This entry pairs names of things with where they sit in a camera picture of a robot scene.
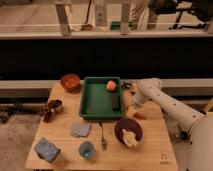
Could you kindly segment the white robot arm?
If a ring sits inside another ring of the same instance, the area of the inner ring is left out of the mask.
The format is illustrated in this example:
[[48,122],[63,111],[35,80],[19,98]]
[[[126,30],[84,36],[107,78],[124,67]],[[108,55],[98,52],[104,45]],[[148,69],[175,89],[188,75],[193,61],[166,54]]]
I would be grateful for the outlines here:
[[186,171],[213,171],[213,115],[191,108],[166,94],[159,78],[127,80],[134,94],[131,103],[142,106],[147,100],[158,104],[189,136]]

